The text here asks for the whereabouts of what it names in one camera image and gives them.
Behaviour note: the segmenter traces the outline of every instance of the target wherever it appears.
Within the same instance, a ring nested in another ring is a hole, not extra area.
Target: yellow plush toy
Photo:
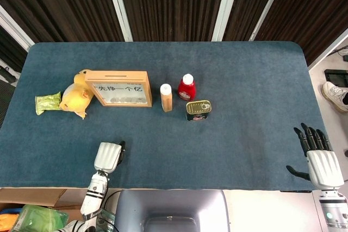
[[[78,116],[85,118],[85,110],[93,98],[93,92],[85,82],[85,74],[88,69],[80,71],[74,77],[74,83],[70,85],[61,99],[59,108],[63,111],[73,111]]]

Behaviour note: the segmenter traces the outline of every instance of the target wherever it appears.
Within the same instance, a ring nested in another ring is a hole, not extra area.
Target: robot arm
[[[97,170],[92,176],[86,196],[81,207],[84,221],[72,221],[63,229],[54,232],[95,232],[98,214],[102,211],[102,203],[108,191],[108,174],[121,163],[125,151],[125,142],[119,145],[102,142],[99,146],[94,167]]]
[[[292,175],[311,181],[322,191],[319,202],[329,231],[348,232],[348,202],[337,191],[344,180],[336,154],[321,130],[314,130],[304,123],[301,126],[305,135],[297,128],[294,131],[300,139],[309,173],[298,172],[289,165],[287,169]]]

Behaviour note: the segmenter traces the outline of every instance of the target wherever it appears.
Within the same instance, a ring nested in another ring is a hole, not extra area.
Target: brown bottle
[[[161,85],[160,92],[164,112],[171,111],[173,109],[172,87],[169,84],[163,84]]]

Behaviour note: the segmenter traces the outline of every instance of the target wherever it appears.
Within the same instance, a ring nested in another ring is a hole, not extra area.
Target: black cable
[[[117,191],[113,192],[113,193],[107,198],[107,200],[105,200],[104,209],[105,209],[105,207],[106,207],[106,205],[107,205],[107,202],[108,202],[109,198],[112,197],[114,194],[119,193],[119,192],[121,192],[121,191],[122,191],[122,190],[117,190]]]
[[[109,191],[109,179],[108,179],[108,175],[107,175],[105,172],[99,170],[98,173],[99,173],[101,176],[104,176],[104,177],[107,179],[107,190],[106,190],[106,192],[105,192],[105,194],[104,194],[104,197],[103,197],[103,200],[102,200],[102,202],[101,202],[101,204],[100,204],[100,208],[101,208],[102,205],[103,205],[103,202],[104,202],[104,200],[105,200],[105,197],[107,196],[107,193],[108,193],[108,191]]]
[[[99,218],[99,219],[100,219],[100,220],[104,220],[105,222],[109,223],[110,225],[112,225],[112,226],[114,227],[114,229],[116,229],[117,232],[120,232],[120,231],[117,229],[117,227],[116,227],[114,224],[112,224],[111,222],[105,220],[104,218]]]
[[[346,48],[348,48],[348,46],[344,46],[344,47],[342,47],[342,48],[340,48],[340,49],[336,49],[336,50],[332,51],[330,54],[328,54],[327,56],[332,55],[332,54],[336,54],[336,53],[338,53],[339,51],[341,51],[341,50],[343,50],[343,49],[346,49]]]

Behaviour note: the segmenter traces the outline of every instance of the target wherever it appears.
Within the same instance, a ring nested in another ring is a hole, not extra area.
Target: can lid
[[[194,77],[192,75],[190,75],[189,73],[188,74],[185,74],[183,76],[183,83],[186,84],[186,85],[190,85],[194,82]]]
[[[172,93],[172,87],[169,84],[161,85],[160,92],[162,95],[170,95]]]
[[[186,104],[186,111],[188,114],[204,114],[211,112],[212,105],[208,100],[189,102]]]

